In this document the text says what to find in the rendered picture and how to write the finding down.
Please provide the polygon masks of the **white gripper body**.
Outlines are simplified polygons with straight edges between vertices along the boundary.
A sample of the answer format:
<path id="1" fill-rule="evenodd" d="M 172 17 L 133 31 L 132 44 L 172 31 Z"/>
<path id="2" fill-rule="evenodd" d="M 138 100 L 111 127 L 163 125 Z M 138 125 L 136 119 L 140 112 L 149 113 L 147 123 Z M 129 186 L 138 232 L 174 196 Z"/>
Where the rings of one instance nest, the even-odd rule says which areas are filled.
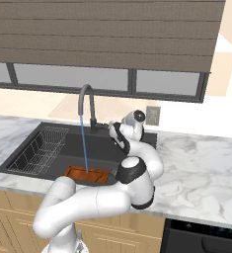
<path id="1" fill-rule="evenodd" d="M 109 134 L 110 137 L 115 141 L 121 141 L 121 133 L 119 131 L 120 123 L 118 122 L 109 122 Z"/>

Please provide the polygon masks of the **black kitchen sink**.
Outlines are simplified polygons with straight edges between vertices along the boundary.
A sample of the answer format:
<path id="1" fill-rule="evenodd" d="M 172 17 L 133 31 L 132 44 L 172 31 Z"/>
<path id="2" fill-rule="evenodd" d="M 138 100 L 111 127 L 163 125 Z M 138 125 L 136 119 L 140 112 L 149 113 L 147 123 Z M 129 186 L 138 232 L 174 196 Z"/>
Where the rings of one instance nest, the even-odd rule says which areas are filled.
<path id="1" fill-rule="evenodd" d="M 65 137 L 65 145 L 54 159 L 48 170 L 44 174 L 25 175 L 23 173 L 9 172 L 7 167 L 14 161 L 15 157 L 24 150 L 32 138 L 44 127 L 67 128 L 68 133 Z M 88 166 L 110 172 L 108 185 L 116 182 L 116 170 L 125 154 L 111 140 L 106 130 L 99 130 L 98 133 L 91 134 L 88 126 L 84 127 Z M 16 150 L 0 166 L 0 173 L 26 176 L 54 181 L 62 176 L 69 165 L 85 167 L 82 134 L 80 126 L 40 123 L 34 131 L 16 148 Z"/>

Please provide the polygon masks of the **black gooseneck faucet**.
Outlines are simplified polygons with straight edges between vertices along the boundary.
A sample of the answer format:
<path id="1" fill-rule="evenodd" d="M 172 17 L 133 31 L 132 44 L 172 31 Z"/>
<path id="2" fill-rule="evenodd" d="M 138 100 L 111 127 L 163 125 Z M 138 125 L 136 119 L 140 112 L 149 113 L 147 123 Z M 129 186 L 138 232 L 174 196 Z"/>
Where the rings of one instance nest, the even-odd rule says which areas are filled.
<path id="1" fill-rule="evenodd" d="M 93 91 L 93 88 L 91 87 L 90 84 L 85 84 L 80 90 L 80 94 L 79 94 L 79 98 L 78 98 L 78 115 L 80 117 L 83 116 L 84 98 L 85 98 L 86 93 L 89 94 L 89 101 L 90 101 L 90 113 L 91 113 L 90 129 L 91 129 L 91 133 L 97 133 L 100 129 L 108 130 L 109 129 L 108 124 L 101 124 L 101 123 L 97 122 L 96 114 L 95 114 L 94 91 Z"/>

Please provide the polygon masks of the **blue water stream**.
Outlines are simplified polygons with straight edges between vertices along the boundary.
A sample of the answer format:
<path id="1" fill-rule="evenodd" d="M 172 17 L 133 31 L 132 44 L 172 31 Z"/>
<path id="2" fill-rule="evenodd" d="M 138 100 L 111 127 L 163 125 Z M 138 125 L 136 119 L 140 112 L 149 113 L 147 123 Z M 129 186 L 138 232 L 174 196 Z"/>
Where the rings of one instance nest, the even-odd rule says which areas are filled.
<path id="1" fill-rule="evenodd" d="M 87 158 L 87 150 L 86 150 L 86 140 L 85 140 L 85 132 L 84 132 L 84 124 L 83 124 L 83 116 L 80 115 L 80 127 L 81 127 L 81 134 L 82 134 L 82 144 L 83 144 L 83 153 L 84 153 L 84 162 L 85 162 L 85 171 L 88 175 L 88 158 Z"/>

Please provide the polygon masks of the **brown wooden cutting board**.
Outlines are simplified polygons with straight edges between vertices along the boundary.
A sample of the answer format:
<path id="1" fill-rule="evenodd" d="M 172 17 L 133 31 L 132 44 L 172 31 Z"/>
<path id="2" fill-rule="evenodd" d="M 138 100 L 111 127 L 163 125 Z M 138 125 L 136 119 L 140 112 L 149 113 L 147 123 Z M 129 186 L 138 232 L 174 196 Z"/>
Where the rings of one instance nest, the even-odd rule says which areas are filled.
<path id="1" fill-rule="evenodd" d="M 97 168 L 69 165 L 64 172 L 64 176 L 78 181 L 82 184 L 107 185 L 110 172 Z"/>

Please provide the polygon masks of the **dark framed window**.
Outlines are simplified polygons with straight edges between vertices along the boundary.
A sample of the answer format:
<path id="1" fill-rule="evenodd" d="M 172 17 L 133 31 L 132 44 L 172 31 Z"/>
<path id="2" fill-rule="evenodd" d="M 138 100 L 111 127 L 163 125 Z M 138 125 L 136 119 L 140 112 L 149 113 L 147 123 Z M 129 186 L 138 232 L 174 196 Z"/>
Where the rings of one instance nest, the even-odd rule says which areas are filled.
<path id="1" fill-rule="evenodd" d="M 89 84 L 94 94 L 201 103 L 206 72 L 113 69 L 0 62 L 0 88 L 78 94 Z"/>

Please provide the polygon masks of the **brown window blind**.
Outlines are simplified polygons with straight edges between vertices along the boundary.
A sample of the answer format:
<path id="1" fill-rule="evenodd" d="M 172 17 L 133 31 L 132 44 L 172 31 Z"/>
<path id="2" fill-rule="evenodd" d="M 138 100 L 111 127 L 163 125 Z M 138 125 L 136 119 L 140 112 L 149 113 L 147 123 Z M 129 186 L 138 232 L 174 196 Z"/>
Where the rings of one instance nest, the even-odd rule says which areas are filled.
<path id="1" fill-rule="evenodd" d="M 0 0 L 0 62 L 207 72 L 226 0 Z"/>

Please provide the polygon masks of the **light wood cupboard door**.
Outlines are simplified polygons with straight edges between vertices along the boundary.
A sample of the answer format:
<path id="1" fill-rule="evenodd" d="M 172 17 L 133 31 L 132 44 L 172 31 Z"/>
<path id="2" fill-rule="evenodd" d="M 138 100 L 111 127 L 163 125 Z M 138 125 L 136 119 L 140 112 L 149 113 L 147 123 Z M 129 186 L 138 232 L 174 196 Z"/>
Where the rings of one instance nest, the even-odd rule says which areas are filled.
<path id="1" fill-rule="evenodd" d="M 47 245 L 33 231 L 35 214 L 42 197 L 0 190 L 0 221 L 15 253 L 40 253 Z"/>
<path id="2" fill-rule="evenodd" d="M 127 213 L 76 223 L 90 253 L 160 253 L 165 218 Z"/>

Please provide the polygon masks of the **beige range hood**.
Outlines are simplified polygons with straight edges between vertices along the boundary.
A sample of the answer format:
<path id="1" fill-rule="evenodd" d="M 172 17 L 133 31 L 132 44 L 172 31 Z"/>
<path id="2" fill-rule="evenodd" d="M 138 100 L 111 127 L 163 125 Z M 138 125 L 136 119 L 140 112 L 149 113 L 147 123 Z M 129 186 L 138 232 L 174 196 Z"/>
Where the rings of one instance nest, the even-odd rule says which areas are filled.
<path id="1" fill-rule="evenodd" d="M 206 95 L 232 97 L 232 43 L 221 34 L 217 38 Z"/>

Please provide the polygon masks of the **black dishwasher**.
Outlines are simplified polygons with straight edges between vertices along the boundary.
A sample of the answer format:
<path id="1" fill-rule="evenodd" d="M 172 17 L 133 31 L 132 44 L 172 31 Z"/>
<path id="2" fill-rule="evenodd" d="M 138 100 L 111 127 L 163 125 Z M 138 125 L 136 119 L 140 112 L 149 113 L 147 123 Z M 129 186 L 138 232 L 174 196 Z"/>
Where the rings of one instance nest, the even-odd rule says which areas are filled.
<path id="1" fill-rule="evenodd" d="M 232 240 L 232 229 L 167 218 L 160 253 L 205 253 L 202 237 Z"/>

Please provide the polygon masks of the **grey wall outlet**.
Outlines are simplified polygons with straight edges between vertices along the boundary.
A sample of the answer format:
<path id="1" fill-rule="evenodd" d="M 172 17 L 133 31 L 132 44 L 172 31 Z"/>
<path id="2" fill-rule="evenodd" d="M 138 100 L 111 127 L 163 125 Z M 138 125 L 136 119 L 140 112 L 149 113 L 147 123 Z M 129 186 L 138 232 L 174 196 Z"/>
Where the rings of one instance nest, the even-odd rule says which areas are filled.
<path id="1" fill-rule="evenodd" d="M 147 106 L 146 107 L 146 123 L 150 126 L 157 126 L 160 119 L 160 107 Z"/>

